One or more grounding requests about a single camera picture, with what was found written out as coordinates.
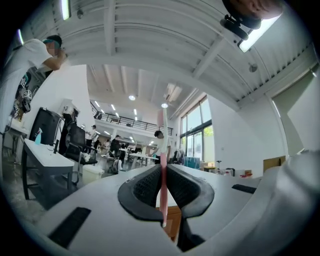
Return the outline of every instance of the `ceiling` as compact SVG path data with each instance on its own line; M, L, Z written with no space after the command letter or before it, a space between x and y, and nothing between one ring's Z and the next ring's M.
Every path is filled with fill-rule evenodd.
M316 63L311 39L290 10L246 53L220 25L225 14L222 0L71 0L71 17L63 20L60 1L52 0L21 33L24 40L58 33L70 63L88 67L90 98L117 101L119 109L153 111L168 82L178 82L183 90L168 109L171 118L198 91L238 110Z

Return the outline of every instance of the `white t-shirt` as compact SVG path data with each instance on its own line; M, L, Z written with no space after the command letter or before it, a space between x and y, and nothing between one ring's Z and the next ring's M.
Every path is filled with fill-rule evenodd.
M157 139L157 146L156 148L158 149L158 151L155 153L156 156L160 156L161 155L161 149L162 149L162 145L164 144L165 142L165 139L164 138L158 138ZM168 138L168 144L166 145L166 153L168 153L168 147L171 147L171 142L170 142L170 139Z
M13 109L19 82L28 69L37 69L44 61L52 58L46 45L38 39L26 41L22 47L12 53L5 65L0 79L0 132L5 131L9 115Z
M85 139L92 140L94 138L94 136L96 135L96 130L92 129L91 131L88 131L88 133L85 134Z

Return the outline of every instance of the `white desk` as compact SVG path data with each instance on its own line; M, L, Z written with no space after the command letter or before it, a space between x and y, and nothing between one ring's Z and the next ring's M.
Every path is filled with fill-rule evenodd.
M71 191L72 171L75 163L59 153L54 154L52 147L48 145L37 145L34 141L24 139L22 153L22 184L25 199L29 199L28 188L39 186L39 184L27 184L27 157L29 157L36 168L41 172L43 179L43 191L46 197L50 195L50 178L52 175L67 174L67 189Z
M157 160L156 157L147 156L147 155L145 155L145 154L132 153L132 154L129 154L129 156L130 156L130 157L134 157L133 163L132 163L133 169L136 168L136 163L137 163L138 158L145 158L145 166L148 165L148 159Z

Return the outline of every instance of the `white wall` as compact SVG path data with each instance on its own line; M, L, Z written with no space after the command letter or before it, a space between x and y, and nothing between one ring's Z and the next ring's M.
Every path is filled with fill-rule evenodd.
M31 101L31 111L24 114L22 125L31 130L40 107L57 112L64 99L70 99L79 109L78 126L95 124L89 101L86 65L70 66L65 62L43 82Z
M266 96L235 112L208 95L215 161L220 168L252 170L263 175L263 160L285 155L277 116Z

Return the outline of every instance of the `blue bottle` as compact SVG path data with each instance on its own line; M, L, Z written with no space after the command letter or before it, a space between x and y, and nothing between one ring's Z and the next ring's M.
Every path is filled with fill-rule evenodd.
M42 134L42 130L41 130L41 128L39 128L38 135L35 138L35 144L36 145L40 145L41 144L41 134Z

